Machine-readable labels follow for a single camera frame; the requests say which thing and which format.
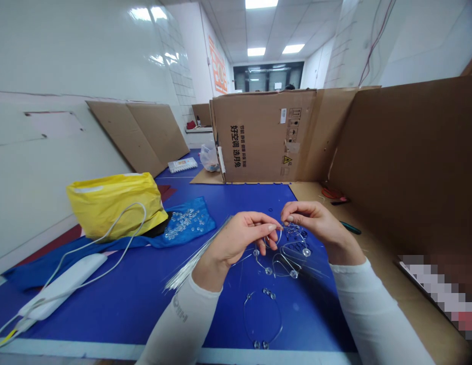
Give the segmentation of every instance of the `white cable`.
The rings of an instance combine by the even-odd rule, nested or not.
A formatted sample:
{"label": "white cable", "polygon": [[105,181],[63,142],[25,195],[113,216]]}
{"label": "white cable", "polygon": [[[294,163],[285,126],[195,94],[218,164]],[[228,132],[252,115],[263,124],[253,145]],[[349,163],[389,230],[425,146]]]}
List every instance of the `white cable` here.
{"label": "white cable", "polygon": [[[44,304],[46,304],[46,303],[49,303],[49,302],[55,301],[55,300],[57,300],[57,299],[60,299],[60,298],[66,296],[66,295],[68,295],[68,294],[70,294],[70,293],[73,293],[75,290],[77,290],[77,289],[79,289],[79,288],[81,288],[81,287],[84,287],[84,286],[86,286],[86,285],[89,285],[89,284],[95,282],[96,280],[99,280],[101,277],[107,275],[109,272],[111,272],[112,270],[114,270],[114,268],[115,268],[117,265],[119,265],[119,263],[121,262],[121,260],[124,258],[124,255],[126,254],[126,251],[128,250],[129,246],[131,245],[131,242],[133,241],[133,238],[139,233],[139,231],[141,230],[141,228],[143,227],[143,225],[144,225],[144,223],[145,223],[145,221],[146,221],[146,214],[147,214],[147,213],[146,213],[146,208],[145,208],[145,206],[144,206],[142,203],[136,202],[136,203],[133,203],[133,204],[129,205],[128,207],[126,207],[126,209],[124,209],[124,210],[122,211],[122,213],[119,215],[119,217],[118,217],[118,218],[116,219],[116,221],[113,223],[113,225],[109,228],[109,230],[107,231],[107,233],[106,233],[104,236],[102,236],[101,238],[96,239],[95,241],[92,241],[92,242],[90,242],[90,243],[88,243],[88,244],[86,244],[86,245],[84,245],[84,246],[82,246],[82,247],[76,248],[75,250],[69,251],[69,252],[67,252],[66,254],[64,254],[64,255],[62,256],[62,258],[61,258],[61,260],[60,260],[60,263],[58,264],[58,267],[56,268],[55,272],[54,272],[53,275],[48,279],[47,283],[43,286],[43,288],[42,288],[41,291],[43,291],[43,290],[50,284],[50,281],[55,277],[55,275],[57,274],[58,270],[60,270],[60,267],[61,267],[61,265],[62,265],[62,262],[63,262],[63,259],[65,258],[65,256],[67,256],[69,253],[76,252],[76,251],[78,251],[78,250],[80,250],[80,249],[82,249],[82,248],[85,248],[85,247],[87,247],[87,246],[93,244],[93,243],[96,243],[96,242],[100,241],[101,239],[105,238],[106,236],[108,236],[109,233],[110,233],[110,232],[112,231],[112,229],[114,228],[114,226],[116,225],[116,223],[117,223],[117,222],[119,221],[119,219],[122,217],[122,215],[123,215],[129,208],[131,208],[133,205],[136,205],[136,204],[141,205],[141,207],[143,208],[144,217],[143,217],[143,220],[142,220],[141,225],[139,226],[139,228],[138,228],[138,229],[136,230],[136,232],[131,236],[131,239],[129,240],[128,245],[127,245],[126,248],[124,249],[124,252],[123,252],[121,258],[119,258],[118,262],[117,262],[113,267],[111,267],[109,270],[107,270],[105,273],[99,275],[98,277],[96,277],[96,278],[94,278],[94,279],[92,279],[92,280],[90,280],[90,281],[87,281],[86,283],[83,283],[82,285],[79,285],[79,286],[77,286],[77,287],[75,287],[75,288],[72,288],[72,289],[70,289],[70,290],[67,290],[67,291],[65,291],[64,293],[59,294],[59,295],[57,295],[57,296],[55,296],[55,297],[49,298],[49,299],[47,299],[47,300],[43,300],[43,299],[38,300],[36,303],[34,303],[34,304],[30,307],[30,309],[27,311],[27,313],[24,315],[24,317],[21,318],[21,319],[18,321],[18,323],[16,323],[16,325],[14,326],[14,329],[15,329],[15,330],[17,330],[23,322],[25,322],[26,320],[30,319],[30,318],[28,318],[28,315],[29,315],[34,309],[36,309],[36,308],[38,308],[38,307],[40,307],[40,306],[42,306],[42,305],[44,305]],[[0,328],[0,333],[8,326],[11,322],[13,322],[17,317],[19,317],[19,314],[16,314],[16,315],[15,315],[13,318],[11,318],[3,327],[1,327],[1,328]],[[3,346],[5,346],[6,344],[10,343],[10,342],[11,342],[14,338],[16,338],[19,334],[21,334],[21,333],[23,333],[24,331],[26,331],[27,329],[29,329],[34,323],[36,323],[36,321],[33,322],[32,324],[29,324],[29,325],[26,327],[26,329],[24,329],[24,330],[18,330],[10,339],[8,339],[8,340],[7,340],[6,342],[4,342],[4,343],[1,343],[1,344],[0,344],[0,348],[3,347]]]}

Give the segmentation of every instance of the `red pliers handle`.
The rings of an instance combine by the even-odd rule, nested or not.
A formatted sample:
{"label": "red pliers handle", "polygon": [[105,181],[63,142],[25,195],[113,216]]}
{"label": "red pliers handle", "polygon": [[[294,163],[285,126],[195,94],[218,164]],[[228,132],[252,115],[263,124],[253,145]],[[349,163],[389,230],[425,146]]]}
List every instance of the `red pliers handle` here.
{"label": "red pliers handle", "polygon": [[339,190],[332,188],[323,188],[322,194],[329,199],[340,199],[344,196]]}

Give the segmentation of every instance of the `orange wall sign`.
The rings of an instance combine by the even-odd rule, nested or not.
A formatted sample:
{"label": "orange wall sign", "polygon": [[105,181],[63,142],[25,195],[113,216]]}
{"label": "orange wall sign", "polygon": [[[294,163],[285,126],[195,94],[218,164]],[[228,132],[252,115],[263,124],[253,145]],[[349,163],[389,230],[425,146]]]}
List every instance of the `orange wall sign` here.
{"label": "orange wall sign", "polygon": [[212,38],[209,35],[207,36],[209,38],[210,59],[212,71],[214,72],[215,90],[219,91],[219,93],[227,94],[226,63],[215,47]]}

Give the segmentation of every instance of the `blue cloth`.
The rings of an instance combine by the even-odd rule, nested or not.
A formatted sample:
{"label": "blue cloth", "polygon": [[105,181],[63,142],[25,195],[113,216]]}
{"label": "blue cloth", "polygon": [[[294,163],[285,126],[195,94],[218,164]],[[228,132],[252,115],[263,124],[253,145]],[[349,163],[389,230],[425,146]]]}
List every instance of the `blue cloth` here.
{"label": "blue cloth", "polygon": [[[203,197],[171,207],[167,211],[173,212],[173,216],[165,229],[165,234],[155,237],[150,242],[153,247],[163,248],[185,244],[215,228],[215,222],[209,215]],[[181,230],[180,226],[183,222],[186,222],[186,226]]]}
{"label": "blue cloth", "polygon": [[[198,210],[199,213],[197,214],[197,217],[201,217],[202,215],[204,215],[204,217],[202,218],[204,221],[204,225],[200,225],[200,227],[204,227],[203,231],[197,231],[197,229],[194,229],[194,231],[192,231],[191,227],[198,226],[195,223],[192,223],[192,225],[187,227],[185,231],[179,232],[179,234],[173,240],[168,240],[164,234],[155,238],[137,236],[133,238],[133,241],[131,242],[129,248],[144,247],[148,244],[156,248],[181,245],[184,243],[188,243],[194,238],[202,236],[215,228],[215,222],[212,217],[209,216],[207,205],[205,204],[205,200],[202,197],[196,198],[185,204],[178,205],[171,209],[167,209],[167,211],[185,213],[188,209],[194,209],[195,211]],[[170,228],[171,230],[174,229],[177,226],[177,223],[178,222],[173,221],[172,218],[172,220],[168,223],[167,230],[168,228]],[[58,270],[58,273],[54,277],[54,279],[63,274],[68,268],[70,268],[73,264],[75,264],[78,260],[85,256],[104,251],[124,250],[128,245],[130,238],[131,237],[124,237],[116,241],[101,244],[94,243],[79,251],[68,254],[63,260],[62,267],[60,268],[60,270]],[[57,268],[64,254],[69,251],[75,250],[76,248],[85,246],[90,242],[92,242],[90,238],[83,236],[81,238],[76,239],[75,241],[67,243],[47,253],[43,257],[33,262],[11,268],[8,271],[4,272],[2,276],[20,290],[27,290],[34,287],[43,286]]]}

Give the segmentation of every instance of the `pile of clear beads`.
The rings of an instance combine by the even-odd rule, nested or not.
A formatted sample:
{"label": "pile of clear beads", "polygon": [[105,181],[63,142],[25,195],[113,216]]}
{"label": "pile of clear beads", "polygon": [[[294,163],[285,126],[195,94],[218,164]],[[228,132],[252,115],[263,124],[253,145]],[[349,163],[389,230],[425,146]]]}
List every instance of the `pile of clear beads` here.
{"label": "pile of clear beads", "polygon": [[174,212],[171,221],[175,223],[175,227],[165,229],[165,238],[168,240],[175,239],[186,229],[190,229],[192,232],[204,232],[205,220],[204,215],[193,208],[188,209],[185,213]]}

